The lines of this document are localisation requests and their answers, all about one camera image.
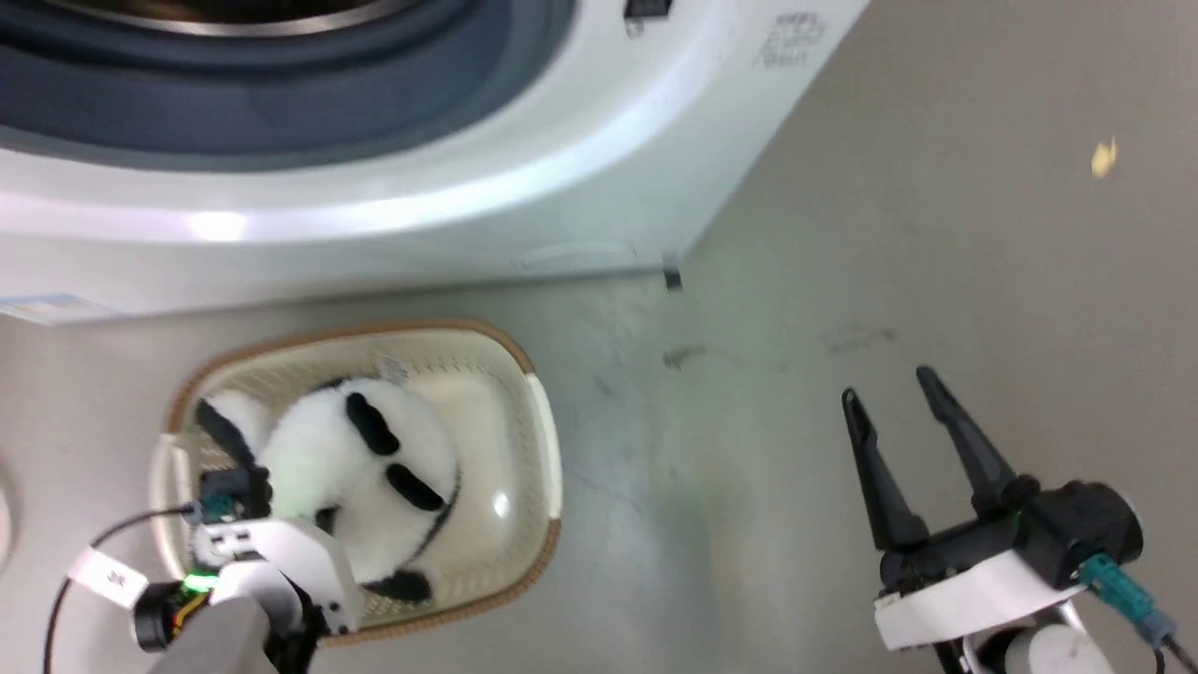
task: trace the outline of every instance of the washing machine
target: washing machine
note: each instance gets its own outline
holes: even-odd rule
[[[671,267],[866,1],[0,0],[0,311]]]

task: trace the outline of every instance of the yellow paint spot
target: yellow paint spot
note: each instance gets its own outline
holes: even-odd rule
[[[1115,145],[1115,139],[1111,136],[1111,145],[1106,142],[1099,142],[1099,146],[1094,148],[1094,158],[1090,159],[1090,171],[1094,172],[1094,177],[1106,177],[1111,169],[1115,165],[1115,159],[1119,158],[1119,146]]]

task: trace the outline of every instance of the green light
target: green light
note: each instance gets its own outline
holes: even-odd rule
[[[192,573],[183,578],[183,587],[193,593],[211,593],[217,587],[216,576],[200,576]]]

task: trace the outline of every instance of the white washing machine body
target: white washing machine body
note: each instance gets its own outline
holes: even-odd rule
[[[580,0],[512,103],[398,153],[256,172],[0,150],[0,310],[61,322],[660,268],[867,0]]]

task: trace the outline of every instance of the teal connector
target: teal connector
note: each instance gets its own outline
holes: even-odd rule
[[[1160,650],[1164,638],[1178,631],[1173,619],[1156,609],[1152,595],[1109,557],[1096,554],[1085,560],[1078,572],[1078,581],[1126,618],[1152,650]]]

